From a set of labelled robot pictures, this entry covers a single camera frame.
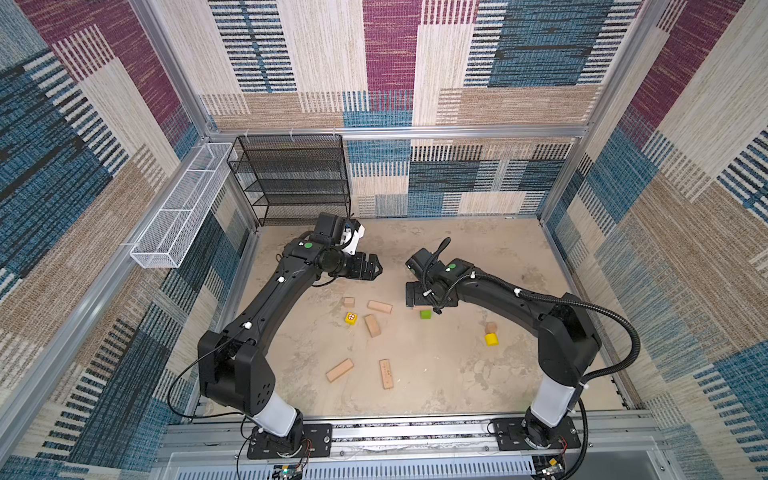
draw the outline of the patterned fabric wall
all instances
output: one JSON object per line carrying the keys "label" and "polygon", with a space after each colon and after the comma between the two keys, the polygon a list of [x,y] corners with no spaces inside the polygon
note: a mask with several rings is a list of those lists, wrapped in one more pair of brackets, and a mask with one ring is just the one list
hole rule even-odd
{"label": "patterned fabric wall", "polygon": [[[166,426],[180,421],[167,390],[218,323],[248,238],[234,194],[219,193],[180,268],[133,269],[0,480],[148,477]],[[197,369],[179,381],[176,410],[196,381]]]}
{"label": "patterned fabric wall", "polygon": [[572,144],[569,137],[347,141],[352,212],[533,215]]}
{"label": "patterned fabric wall", "polygon": [[197,134],[127,0],[0,0],[0,92],[3,403]]}
{"label": "patterned fabric wall", "polygon": [[766,40],[768,2],[673,0],[548,221],[688,478],[768,476]]}
{"label": "patterned fabric wall", "polygon": [[158,0],[221,129],[582,123],[641,0]]}

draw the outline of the vented metal panel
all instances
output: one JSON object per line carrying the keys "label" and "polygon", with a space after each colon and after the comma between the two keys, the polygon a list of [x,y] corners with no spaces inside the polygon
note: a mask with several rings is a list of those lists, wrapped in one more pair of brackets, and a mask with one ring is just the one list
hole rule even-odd
{"label": "vented metal panel", "polygon": [[[242,480],[270,480],[273,464],[241,465]],[[368,480],[386,478],[530,478],[534,473],[530,455],[505,455],[494,458],[434,458],[387,461],[311,462],[304,471],[307,480]],[[177,480],[236,480],[231,467],[182,468]]]}

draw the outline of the white wire mesh basket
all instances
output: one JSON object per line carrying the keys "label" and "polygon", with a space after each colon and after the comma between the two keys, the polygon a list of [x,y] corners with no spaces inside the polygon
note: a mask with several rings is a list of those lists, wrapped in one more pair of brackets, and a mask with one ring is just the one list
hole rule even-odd
{"label": "white wire mesh basket", "polygon": [[232,144],[205,144],[131,249],[141,268],[178,268],[235,161]]}

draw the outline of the black cable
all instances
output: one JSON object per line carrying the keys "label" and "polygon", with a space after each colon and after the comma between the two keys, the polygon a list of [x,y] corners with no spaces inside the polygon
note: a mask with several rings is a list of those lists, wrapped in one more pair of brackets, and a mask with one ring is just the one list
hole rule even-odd
{"label": "black cable", "polygon": [[581,423],[584,425],[584,433],[581,436],[581,450],[579,450],[578,458],[576,462],[571,466],[571,469],[565,472],[560,480],[568,480],[574,473],[581,467],[581,463],[584,462],[584,457],[587,456],[587,447],[589,446],[589,429],[587,427],[587,410],[584,408],[584,402],[581,399],[578,400],[578,408],[581,410]]}
{"label": "black cable", "polygon": [[331,247],[331,250],[344,250],[349,246],[350,243],[352,243],[352,240],[355,238],[355,229],[352,226],[352,224],[349,222],[351,219],[352,219],[351,217],[345,218],[344,227],[342,227],[343,229],[349,227],[349,239],[347,239],[347,241],[343,245],[334,245],[333,247]]}
{"label": "black cable", "polygon": [[552,295],[541,295],[540,293],[533,293],[533,292],[523,292],[517,294],[519,298],[522,298],[524,300],[533,300],[536,302],[546,302],[546,303],[557,303],[558,305],[568,305],[568,306],[577,306],[580,308],[584,308],[587,310],[592,310],[593,312],[600,313],[601,315],[605,315],[606,317],[612,319],[622,327],[624,327],[625,330],[627,330],[627,333],[629,334],[629,338],[632,342],[632,346],[629,350],[629,353],[626,357],[624,357],[623,360],[621,360],[619,363],[616,363],[611,366],[607,366],[604,369],[595,370],[594,372],[589,372],[581,377],[581,383],[585,384],[589,382],[592,379],[596,379],[599,376],[606,376],[610,375],[611,373],[620,372],[623,369],[626,369],[628,366],[632,365],[632,363],[637,359],[637,357],[640,355],[640,335],[637,334],[637,330],[634,329],[631,323],[618,313],[609,310],[607,308],[604,308],[599,305],[594,305],[593,303],[588,302],[581,302],[577,300],[567,300],[562,298],[557,298]]}
{"label": "black cable", "polygon": [[243,414],[243,421],[242,421],[242,422],[240,422],[240,436],[241,436],[241,437],[243,437],[244,439],[249,439],[249,438],[250,438],[250,437],[253,435],[253,432],[251,432],[251,434],[250,434],[250,435],[248,435],[248,436],[245,436],[245,435],[243,434],[243,425],[245,425],[245,421],[246,421],[246,419],[250,420],[250,421],[251,421],[251,422],[252,422],[252,423],[253,423],[255,426],[259,426],[259,424],[258,424],[258,423],[256,423],[256,422],[255,422],[255,421],[254,421],[252,418],[250,418],[248,415],[246,415],[246,414]]}
{"label": "black cable", "polygon": [[317,287],[317,286],[325,286],[325,285],[330,285],[330,284],[331,284],[331,283],[333,283],[333,281],[334,281],[335,279],[337,279],[337,278],[338,278],[337,276],[332,276],[332,277],[331,277],[331,280],[328,280],[328,281],[327,281],[327,282],[325,282],[325,283],[321,283],[320,285],[313,285],[313,286]]}
{"label": "black cable", "polygon": [[182,376],[184,376],[184,373],[187,373],[187,372],[189,371],[189,369],[191,369],[192,367],[194,367],[195,365],[197,365],[197,364],[199,363],[199,361],[201,361],[201,360],[202,360],[202,359],[204,359],[205,357],[207,357],[207,356],[209,356],[209,355],[212,355],[212,354],[214,354],[214,353],[218,352],[219,350],[221,350],[221,349],[222,349],[222,348],[224,348],[225,346],[227,346],[227,345],[229,345],[230,343],[232,343],[232,341],[233,341],[233,340],[235,340],[235,339],[237,338],[237,336],[239,336],[239,335],[240,335],[242,332],[244,332],[245,330],[246,330],[246,327],[243,327],[242,329],[240,329],[240,331],[239,331],[239,332],[238,332],[236,335],[233,335],[233,336],[232,336],[232,337],[231,337],[229,340],[227,340],[226,342],[222,343],[221,345],[219,345],[219,346],[218,346],[218,347],[216,347],[215,349],[213,349],[213,350],[211,350],[210,352],[206,353],[205,355],[201,356],[199,359],[197,359],[197,360],[195,360],[194,362],[192,362],[192,363],[191,363],[191,364],[190,364],[190,365],[189,365],[189,366],[188,366],[186,369],[184,369],[184,371],[183,371],[183,372],[179,373],[179,375],[178,375],[178,376],[177,376],[177,377],[174,379],[174,381],[173,381],[173,382],[170,384],[170,388],[168,389],[168,393],[165,395],[165,402],[168,404],[168,408],[169,408],[169,409],[170,409],[170,410],[171,410],[173,413],[175,413],[176,415],[178,415],[178,416],[180,416],[180,417],[184,417],[185,419],[193,419],[193,420],[197,420],[197,419],[213,419],[213,418],[216,418],[216,417],[223,417],[223,416],[225,416],[225,415],[242,415],[242,413],[240,413],[240,412],[226,412],[226,413],[217,413],[216,415],[186,415],[186,414],[184,414],[184,413],[181,413],[181,412],[177,412],[177,411],[176,411],[176,409],[174,408],[174,406],[173,406],[173,405],[171,405],[171,403],[170,403],[170,393],[174,391],[174,387],[176,386],[176,384],[177,384],[177,383],[179,383],[179,380],[181,380],[181,377],[182,377]]}
{"label": "black cable", "polygon": [[[525,292],[522,290],[516,293],[515,292],[516,287],[514,285],[512,285],[511,283],[505,280],[498,278],[495,275],[491,275],[489,273],[475,273],[474,275],[475,275],[475,278],[491,280],[492,282],[503,286],[507,290],[513,292],[518,298],[522,298],[523,300],[533,300],[536,302],[554,303],[557,305],[577,306],[587,310],[592,310],[593,312],[597,312],[597,313],[600,313],[601,315],[607,316],[608,318],[612,319],[613,321],[615,321],[616,323],[624,327],[625,330],[627,330],[627,334],[629,334],[630,340],[632,342],[632,346],[627,356],[624,357],[624,359],[621,360],[619,363],[605,367],[604,369],[599,369],[599,370],[595,370],[594,372],[584,374],[584,376],[581,377],[582,384],[586,384],[590,380],[596,379],[599,376],[606,376],[606,375],[610,375],[611,373],[620,372],[621,370],[626,369],[629,365],[632,365],[632,363],[640,355],[640,336],[637,334],[637,330],[634,329],[632,324],[629,323],[627,319],[625,319],[624,317],[622,317],[621,315],[619,315],[618,313],[612,310],[609,310],[599,305],[594,305],[593,303],[581,302],[577,300],[567,300],[567,299],[557,298],[556,296],[552,296],[552,295],[541,295],[540,293]],[[460,282],[468,278],[472,278],[471,273],[465,273],[464,275],[461,275],[459,278],[457,278],[451,284],[451,286],[449,286],[448,289],[445,291],[445,295],[443,296],[438,306],[436,306],[435,308],[436,309],[443,308],[445,304],[448,302],[448,297],[451,291],[455,289]]]}
{"label": "black cable", "polygon": [[[419,278],[419,282],[422,285],[422,290],[425,292],[429,290],[430,286],[427,286],[427,270],[429,270],[430,267],[432,267],[432,264],[437,260],[437,258],[440,256],[440,253],[442,253],[445,248],[448,247],[448,245],[451,243],[451,237],[446,237],[442,239],[442,242],[440,242],[439,247],[437,247],[437,250],[429,256],[429,259],[427,260],[427,263],[424,265],[424,268],[422,268],[422,275]],[[437,305],[437,299],[435,299],[434,295],[427,295],[427,299],[429,299],[429,302],[435,306]]]}
{"label": "black cable", "polygon": [[245,444],[247,444],[250,441],[250,438],[253,436],[253,433],[250,434],[250,436],[246,437],[243,444],[240,446],[240,450],[237,452],[237,457],[235,457],[235,473],[237,474],[237,480],[241,480],[240,478],[240,456],[243,454],[243,448],[245,447]]}

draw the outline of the metal mounting plate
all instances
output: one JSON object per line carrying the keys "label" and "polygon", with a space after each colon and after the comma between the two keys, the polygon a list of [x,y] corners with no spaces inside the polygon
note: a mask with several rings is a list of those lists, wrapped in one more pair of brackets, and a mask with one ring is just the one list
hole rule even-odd
{"label": "metal mounting plate", "polygon": [[[521,425],[523,418],[519,416],[493,419],[493,431],[496,432],[495,437],[499,450],[502,452],[536,450],[525,441],[525,429]],[[558,426],[557,434],[565,439],[570,449],[581,447],[581,440],[575,432],[576,428],[574,427],[573,420],[571,420],[571,417],[565,416]],[[558,446],[552,445],[550,448],[556,449]]]}
{"label": "metal mounting plate", "polygon": [[[313,423],[304,425],[304,436],[312,442],[311,458],[323,458],[331,455],[331,440],[333,425],[330,423]],[[306,443],[302,443],[299,451],[290,458],[302,458],[306,453]],[[280,458],[272,449],[260,449],[254,440],[248,442],[249,460],[270,460]]]}

